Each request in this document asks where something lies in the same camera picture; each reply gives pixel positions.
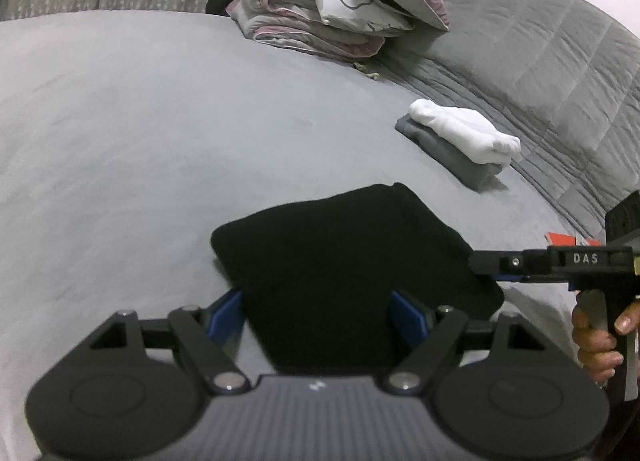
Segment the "person right hand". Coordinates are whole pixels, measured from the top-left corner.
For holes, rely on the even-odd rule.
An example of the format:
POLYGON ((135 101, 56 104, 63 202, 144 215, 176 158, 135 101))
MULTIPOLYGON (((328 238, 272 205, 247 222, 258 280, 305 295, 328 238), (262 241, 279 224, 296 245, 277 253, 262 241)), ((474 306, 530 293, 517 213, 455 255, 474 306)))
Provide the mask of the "person right hand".
POLYGON ((615 350, 616 340, 637 331, 639 319, 639 301, 634 301, 616 319, 615 332, 608 333, 594 329, 585 311, 574 307, 572 340, 578 347, 578 363, 593 382, 603 386, 615 374, 623 363, 623 356, 615 350))

